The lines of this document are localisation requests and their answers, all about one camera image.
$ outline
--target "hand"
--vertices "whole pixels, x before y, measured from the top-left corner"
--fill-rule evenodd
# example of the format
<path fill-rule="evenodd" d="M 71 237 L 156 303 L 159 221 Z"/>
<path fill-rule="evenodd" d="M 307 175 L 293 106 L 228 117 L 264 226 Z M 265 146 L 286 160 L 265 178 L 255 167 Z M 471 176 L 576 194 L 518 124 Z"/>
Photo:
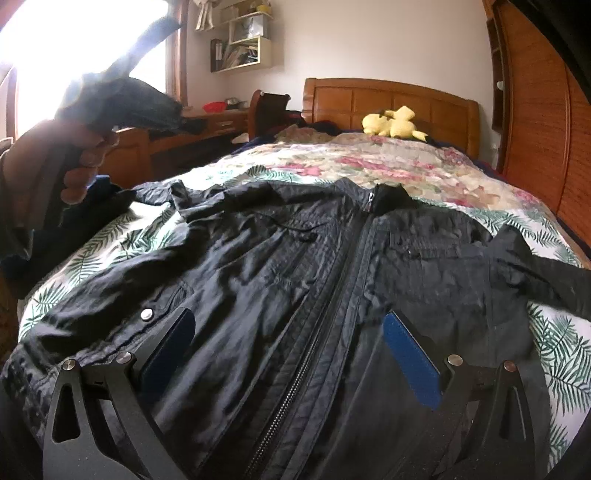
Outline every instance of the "hand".
<path fill-rule="evenodd" d="M 103 138 L 84 125 L 62 120 L 45 120 L 31 128 L 16 141 L 2 162 L 15 226 L 22 226 L 25 222 L 31 194 L 51 147 L 71 144 L 84 148 L 80 167 L 66 173 L 63 178 L 65 188 L 60 195 L 64 203 L 75 205 L 84 200 L 105 155 L 118 141 L 115 133 Z"/>

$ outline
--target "window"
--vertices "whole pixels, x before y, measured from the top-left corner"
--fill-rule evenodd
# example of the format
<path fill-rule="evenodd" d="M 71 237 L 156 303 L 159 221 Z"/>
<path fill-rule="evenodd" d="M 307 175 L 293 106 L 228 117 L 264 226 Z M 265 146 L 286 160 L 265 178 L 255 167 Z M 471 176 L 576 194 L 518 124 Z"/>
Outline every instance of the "window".
<path fill-rule="evenodd" d="M 27 0 L 0 32 L 0 60 L 18 69 L 17 133 L 53 118 L 68 84 L 101 72 L 133 45 L 165 0 Z M 166 91 L 166 46 L 131 76 Z"/>

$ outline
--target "red bowl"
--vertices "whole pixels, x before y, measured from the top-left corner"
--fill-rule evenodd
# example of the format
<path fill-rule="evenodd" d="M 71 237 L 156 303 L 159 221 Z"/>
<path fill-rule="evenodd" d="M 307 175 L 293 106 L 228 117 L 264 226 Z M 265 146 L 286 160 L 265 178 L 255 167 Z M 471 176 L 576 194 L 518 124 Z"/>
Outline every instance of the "red bowl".
<path fill-rule="evenodd" d="M 211 102 L 207 105 L 203 105 L 203 110 L 205 110 L 206 113 L 220 113 L 223 112 L 226 107 L 226 102 Z"/>

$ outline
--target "wooden wardrobe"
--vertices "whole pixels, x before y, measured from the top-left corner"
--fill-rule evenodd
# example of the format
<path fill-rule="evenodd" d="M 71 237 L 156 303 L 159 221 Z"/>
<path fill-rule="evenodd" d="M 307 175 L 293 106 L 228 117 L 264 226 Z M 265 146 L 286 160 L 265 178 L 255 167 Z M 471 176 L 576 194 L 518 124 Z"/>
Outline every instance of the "wooden wardrobe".
<path fill-rule="evenodd" d="M 493 22 L 498 35 L 504 83 L 502 112 L 496 112 L 502 117 L 498 169 L 591 245 L 591 105 L 520 10 L 508 0 L 484 4 L 489 31 Z"/>

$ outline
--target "black metal bracket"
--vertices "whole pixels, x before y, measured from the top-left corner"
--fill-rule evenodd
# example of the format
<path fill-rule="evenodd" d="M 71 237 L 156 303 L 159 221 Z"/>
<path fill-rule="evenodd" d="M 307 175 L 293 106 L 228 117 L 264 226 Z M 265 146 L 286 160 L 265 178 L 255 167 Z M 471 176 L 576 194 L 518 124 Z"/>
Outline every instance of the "black metal bracket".
<path fill-rule="evenodd" d="M 412 480 L 532 480 L 534 436 L 517 366 L 474 367 L 444 353 L 403 314 L 392 312 L 430 360 L 440 377 L 441 403 L 432 411 L 417 443 L 391 478 Z M 455 464 L 434 476 L 470 401 L 479 406 Z"/>
<path fill-rule="evenodd" d="M 63 363 L 47 419 L 44 480 L 187 480 L 167 452 L 157 425 L 142 408 L 132 384 L 137 385 L 147 366 L 162 352 L 167 349 L 183 351 L 178 339 L 188 338 L 184 347 L 188 346 L 194 328 L 192 312 L 180 308 L 142 344 L 137 357 L 122 352 L 110 364 L 83 368 L 74 359 Z M 132 471 L 117 458 L 99 400 L 112 402 L 141 463 L 141 472 Z"/>

